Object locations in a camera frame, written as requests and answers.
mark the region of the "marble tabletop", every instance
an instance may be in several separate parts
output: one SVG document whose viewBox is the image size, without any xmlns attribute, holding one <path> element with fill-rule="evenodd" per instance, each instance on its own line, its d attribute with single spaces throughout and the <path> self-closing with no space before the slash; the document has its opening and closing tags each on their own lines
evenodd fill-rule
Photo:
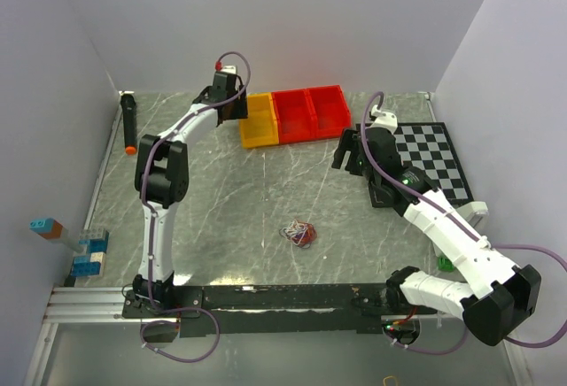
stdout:
<svg viewBox="0 0 567 386">
<path fill-rule="evenodd" d="M 186 113 L 196 93 L 136 94 L 138 138 Z M 367 93 L 346 93 L 360 122 Z M 423 95 L 385 100 L 401 122 L 432 121 Z M 175 284 L 384 282 L 418 266 L 436 273 L 431 242 L 394 210 L 373 209 L 365 181 L 331 169 L 338 139 L 245 150 L 236 121 L 225 122 L 190 152 L 190 187 L 175 220 Z M 78 286 L 121 286 L 140 265 L 144 216 L 134 189 L 136 157 L 115 137 L 92 226 L 110 231 L 105 272 Z M 300 249 L 278 234 L 293 219 L 315 226 Z"/>
</svg>

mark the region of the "black cylinder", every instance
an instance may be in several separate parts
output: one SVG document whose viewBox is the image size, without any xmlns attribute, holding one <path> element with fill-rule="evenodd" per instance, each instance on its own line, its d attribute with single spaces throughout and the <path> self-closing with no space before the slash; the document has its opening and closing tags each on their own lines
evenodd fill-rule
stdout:
<svg viewBox="0 0 567 386">
<path fill-rule="evenodd" d="M 124 151 L 133 155 L 137 152 L 136 146 L 136 101 L 131 94 L 123 94 L 120 98 L 122 107 L 122 123 L 124 125 Z"/>
</svg>

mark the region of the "green block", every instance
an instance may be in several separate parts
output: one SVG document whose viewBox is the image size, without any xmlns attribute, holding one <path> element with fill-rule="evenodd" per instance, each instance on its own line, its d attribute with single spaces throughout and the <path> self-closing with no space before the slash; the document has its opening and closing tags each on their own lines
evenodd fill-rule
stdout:
<svg viewBox="0 0 567 386">
<path fill-rule="evenodd" d="M 445 256 L 437 258 L 437 268 L 439 268 L 439 271 L 445 271 L 446 273 L 452 273 L 455 270 L 453 263 Z"/>
</svg>

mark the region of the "yellow object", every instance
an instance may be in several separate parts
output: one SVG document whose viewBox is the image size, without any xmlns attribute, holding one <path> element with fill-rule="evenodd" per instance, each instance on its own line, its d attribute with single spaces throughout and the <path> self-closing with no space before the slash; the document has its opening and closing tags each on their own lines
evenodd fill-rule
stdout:
<svg viewBox="0 0 567 386">
<path fill-rule="evenodd" d="M 392 382 L 391 382 L 391 383 L 392 383 L 394 386 L 398 386 L 398 378 L 397 378 L 395 375 L 389 375 L 388 377 L 385 377 L 385 378 L 382 380 L 382 384 L 383 384 L 384 386 L 388 386 L 388 382 L 387 382 L 388 380 L 393 380 L 394 383 L 392 383 Z"/>
<path fill-rule="evenodd" d="M 271 93 L 247 97 L 248 119 L 241 119 L 240 139 L 245 149 L 279 144 L 277 119 Z"/>
</svg>

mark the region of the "white wall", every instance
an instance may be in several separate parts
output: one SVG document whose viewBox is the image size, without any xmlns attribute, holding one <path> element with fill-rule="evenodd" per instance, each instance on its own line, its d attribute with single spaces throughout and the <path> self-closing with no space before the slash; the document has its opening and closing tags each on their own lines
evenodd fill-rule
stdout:
<svg viewBox="0 0 567 386">
<path fill-rule="evenodd" d="M 84 222 L 117 96 L 66 0 L 0 0 L 0 372 L 23 381 L 70 253 L 34 235 Z"/>
<path fill-rule="evenodd" d="M 437 90 L 476 194 L 491 210 L 493 243 L 531 243 L 567 257 L 567 0 L 485 0 Z M 519 334 L 541 341 L 567 315 L 565 273 L 552 260 L 510 253 L 544 277 Z M 526 350 L 537 385 L 565 384 L 567 339 Z"/>
<path fill-rule="evenodd" d="M 202 89 L 240 50 L 251 88 L 434 90 L 483 0 L 70 0 L 119 89 Z"/>
</svg>

